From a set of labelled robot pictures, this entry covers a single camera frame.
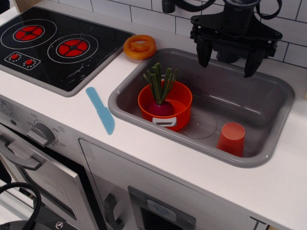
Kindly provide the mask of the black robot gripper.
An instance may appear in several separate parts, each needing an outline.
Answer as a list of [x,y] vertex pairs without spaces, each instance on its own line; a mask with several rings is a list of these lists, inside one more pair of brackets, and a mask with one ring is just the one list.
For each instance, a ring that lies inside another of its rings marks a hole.
[[193,16],[191,39],[197,44],[199,64],[204,68],[208,66],[214,44],[245,50],[248,56],[244,77],[252,77],[264,57],[275,55],[277,43],[283,36],[261,23],[255,14],[261,19],[271,20],[282,8],[281,0],[277,4],[277,11],[266,15],[260,12],[259,0],[225,0],[222,12]]

